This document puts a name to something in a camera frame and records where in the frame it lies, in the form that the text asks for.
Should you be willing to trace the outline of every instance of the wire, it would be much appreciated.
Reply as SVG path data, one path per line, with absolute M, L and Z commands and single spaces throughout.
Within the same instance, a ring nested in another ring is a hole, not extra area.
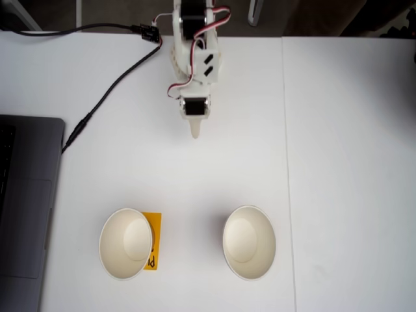
M 183 88 L 185 86 L 188 86 L 192 82 L 192 80 L 194 78 L 194 53 L 195 53 L 196 42 L 198 42 L 198 41 L 202 42 L 202 46 L 205 49 L 205 42 L 202 40 L 202 38 L 198 37 L 197 39 L 194 39 L 192 41 L 192 45 L 190 47 L 190 76 L 189 76 L 189 79 L 185 83 L 171 84 L 168 88 L 168 97 L 169 98 L 179 99 L 179 97 L 176 98 L 176 97 L 171 96 L 169 94 L 169 91 L 171 91 L 171 89 L 175 89 L 175 88 Z
M 190 76 L 189 76 L 189 79 L 185 83 L 174 83 L 174 84 L 171 84 L 169 86 L 168 92 L 167 92 L 169 98 L 179 99 L 179 97 L 176 98 L 176 97 L 171 96 L 169 94 L 169 91 L 171 91 L 171 89 L 174 89 L 174 88 L 183 88 L 185 86 L 188 86 L 192 82 L 192 80 L 194 78 L 194 50 L 195 50 L 196 42 L 199 41 L 199 40 L 201 40 L 202 43 L 203 43 L 203 48 L 205 49 L 205 42 L 202 40 L 202 38 L 200 36 L 203 33 L 206 33 L 207 31 L 209 31 L 211 29 L 215 29 L 215 28 L 217 28 L 217 27 L 219 27 L 221 25 L 226 24 L 229 21 L 229 19 L 231 18 L 231 9 L 228 6 L 219 6 L 219 7 L 216 7 L 216 8 L 212 8 L 211 10 L 213 11 L 213 13 L 227 12 L 227 15 L 224 18 L 222 18 L 222 19 L 220 19 L 218 21 L 214 21 L 214 22 L 212 22 L 212 23 L 210 23 L 210 24 L 202 27 L 197 32 L 195 32 L 194 39 L 193 39 L 192 45 L 190 47 Z
M 128 31 L 132 31 L 133 33 L 139 33 L 137 27 L 134 25 L 126 26 L 121 24 L 114 24 L 114 23 L 97 23 L 97 24 L 90 24 L 85 26 L 80 26 L 74 29 L 69 29 L 67 31 L 55 31 L 55 32 L 42 32 L 42 33 L 33 33 L 33 32 L 24 32 L 24 31 L 16 31 L 14 29 L 9 29 L 8 27 L 3 26 L 8 31 L 12 31 L 13 33 L 20 34 L 22 36 L 28 37 L 49 37 L 49 36 L 62 36 L 64 34 L 71 34 L 76 33 L 77 31 L 83 31 L 84 29 L 90 28 L 98 28 L 98 27 L 114 27 L 120 29 L 127 29 Z
M 65 145 L 62 149 L 62 153 L 64 153 L 68 149 L 68 147 L 71 146 L 73 141 L 75 141 L 75 139 L 81 134 L 81 132 L 86 127 L 88 121 L 91 119 L 92 115 L 99 109 L 101 104 L 103 104 L 104 100 L 107 98 L 107 96 L 109 96 L 109 94 L 116 87 L 116 85 L 118 85 L 118 83 L 121 80 L 123 80 L 123 78 L 125 78 L 125 76 L 127 76 L 129 73 L 131 73 L 137 67 L 139 67 L 144 61 L 146 61 L 148 58 L 150 58 L 152 55 L 154 55 L 156 52 L 158 52 L 158 50 L 160 50 L 160 48 L 162 47 L 162 44 L 163 44 L 162 37 L 160 37 L 159 45 L 152 52 L 147 54 L 144 58 L 142 58 L 136 64 L 131 66 L 128 70 L 123 72 L 121 74 L 121 76 L 119 76 L 119 78 L 117 78 L 117 80 L 115 80 L 115 82 L 112 83 L 110 88 L 105 92 L 105 94 L 100 99 L 100 101 L 97 103 L 97 105 L 94 106 L 94 108 L 75 126 L 74 130 L 72 131 L 70 137 L 68 138 L 68 140 L 66 141 L 66 143 L 65 143 Z
M 173 13 L 160 13 L 158 16 L 156 16 L 152 21 L 151 21 L 151 24 L 153 25 L 153 26 L 156 26 L 157 25 L 157 19 L 159 18 L 159 17 L 161 17 L 161 16 L 169 16 L 169 15 L 174 15 Z

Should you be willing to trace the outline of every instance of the yellow label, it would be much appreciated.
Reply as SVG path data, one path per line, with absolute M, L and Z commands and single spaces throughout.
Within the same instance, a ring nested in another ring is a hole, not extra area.
M 159 260 L 159 243 L 161 241 L 161 213 L 142 213 L 148 219 L 153 234 L 153 248 L 151 250 L 148 263 L 144 267 L 145 270 L 157 270 L 157 263 Z

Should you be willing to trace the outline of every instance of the gray laptop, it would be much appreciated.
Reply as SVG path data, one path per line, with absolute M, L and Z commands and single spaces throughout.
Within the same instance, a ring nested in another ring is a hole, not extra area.
M 0 311 L 35 312 L 62 149 L 57 118 L 0 115 Z

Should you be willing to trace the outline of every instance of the cup rim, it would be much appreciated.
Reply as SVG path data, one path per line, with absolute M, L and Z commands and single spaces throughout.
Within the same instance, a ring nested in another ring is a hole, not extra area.
M 272 230 L 273 230 L 273 235 L 274 235 L 274 240 L 275 240 L 275 242 L 276 242 L 276 248 L 275 248 L 275 250 L 274 250 L 274 255 L 273 255 L 273 262 L 272 262 L 272 264 L 270 265 L 270 267 L 267 269 L 267 271 L 262 275 L 262 276 L 259 276 L 258 278 L 245 278 L 245 277 L 243 277 L 243 276 L 241 276 L 240 274 L 238 274 L 232 267 L 231 267 L 231 265 L 230 265 L 230 263 L 229 263 L 229 261 L 228 261 L 228 258 L 227 258 L 227 255 L 226 255 L 226 245 L 225 245 L 225 233 L 226 233 L 226 226 L 227 226 L 227 223 L 228 223 L 228 221 L 229 221 L 229 219 L 238 211 L 238 210 L 240 210 L 240 209 L 243 209 L 243 208 L 251 208 L 251 209 L 255 209 L 255 210 L 257 210 L 257 211 L 259 211 L 262 215 L 264 215 L 266 218 L 267 218 L 267 220 L 268 220 L 268 223 L 270 224 L 270 226 L 272 227 Z M 271 219 L 268 217 L 268 215 L 263 211 L 263 210 L 261 210 L 260 208 L 258 208 L 257 206 L 254 206 L 254 205 L 243 205 L 243 206 L 240 206 L 240 207 L 238 207 L 238 208 L 236 208 L 236 209 L 234 209 L 234 211 L 228 216 L 228 218 L 227 218 L 227 221 L 226 221 L 226 223 L 224 224 L 224 229 L 222 230 L 222 252 L 223 252 L 223 254 L 224 254 L 224 258 L 226 258 L 226 262 L 227 262 L 227 265 L 228 265 L 228 267 L 231 269 L 231 271 L 233 271 L 233 273 L 235 274 L 235 275 L 237 275 L 239 278 L 241 278 L 241 279 L 243 279 L 244 281 L 258 281 L 258 280 L 260 280 L 261 278 L 263 278 L 263 277 L 265 277 L 266 275 L 267 275 L 267 273 L 268 273 L 268 271 L 270 271 L 270 269 L 272 268 L 272 265 L 273 265 L 273 263 L 274 263 L 274 258 L 276 258 L 276 252 L 278 251 L 278 243 L 277 243 L 277 239 L 276 239 L 276 232 L 274 231 L 274 226 L 273 226 L 273 223 L 272 223 L 272 221 L 271 221 Z
M 121 209 L 118 209 L 118 210 L 116 210 L 115 212 L 113 212 L 109 217 L 108 217 L 108 219 L 105 221 L 105 223 L 104 223 L 104 225 L 103 225 L 103 227 L 102 227 L 102 229 L 101 229 L 101 233 L 99 234 L 99 241 L 98 241 L 98 255 L 99 255 L 99 262 L 101 262 L 101 265 L 103 266 L 103 268 L 104 268 L 104 271 L 109 275 L 109 276 L 111 276 L 112 278 L 114 278 L 115 280 L 118 280 L 118 281 L 128 281 L 128 280 L 131 280 L 131 279 L 133 279 L 133 278 L 135 278 L 140 272 L 142 272 L 143 270 L 144 270 L 144 268 L 146 267 L 146 263 L 147 263 L 147 260 L 146 260 L 146 262 L 144 263 L 144 265 L 140 268 L 140 270 L 139 271 L 137 271 L 137 273 L 135 274 L 135 275 L 133 275 L 133 276 L 130 276 L 129 278 L 117 278 L 116 276 L 113 276 L 108 270 L 107 270 L 107 268 L 105 267 L 105 265 L 104 265 L 104 263 L 103 263 L 103 259 L 102 259 L 102 257 L 101 257 L 101 248 L 100 248 L 100 246 L 101 246 L 101 238 L 102 238 L 102 236 L 103 236 L 103 231 L 104 231 L 104 229 L 105 229 L 105 226 L 107 225 L 107 223 L 108 223 L 108 221 L 115 215 L 115 214 L 117 214 L 117 213 L 120 213 L 120 212 L 122 212 L 122 211 L 125 211 L 125 210 L 129 210 L 129 211 L 134 211 L 135 213 L 137 213 L 138 215 L 141 215 L 142 217 L 143 217 L 143 219 L 146 221 L 146 224 L 147 224 L 147 226 L 148 226 L 148 229 L 149 229 L 149 232 L 150 232 L 150 246 L 152 247 L 153 246 L 153 234 L 152 234 L 152 232 L 151 232 L 151 227 L 150 227 L 150 223 L 149 223 L 149 221 L 148 221 L 148 219 L 144 216 L 144 214 L 142 214 L 140 211 L 138 211 L 138 210 L 136 210 L 136 209 L 133 209 L 133 208 L 121 208 Z M 147 259 L 149 259 L 149 257 L 150 257 L 150 255 L 151 255 L 151 248 L 150 248 L 150 251 L 149 251 L 149 255 L 147 256 Z

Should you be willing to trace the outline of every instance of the white paper cup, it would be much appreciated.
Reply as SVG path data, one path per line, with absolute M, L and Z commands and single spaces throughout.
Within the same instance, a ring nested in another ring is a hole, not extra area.
M 272 266 L 276 236 L 268 216 L 255 206 L 233 211 L 224 226 L 224 255 L 230 269 L 244 280 L 258 280 Z
M 99 237 L 99 258 L 104 269 L 117 280 L 139 274 L 148 262 L 153 235 L 146 217 L 131 208 L 113 213 Z

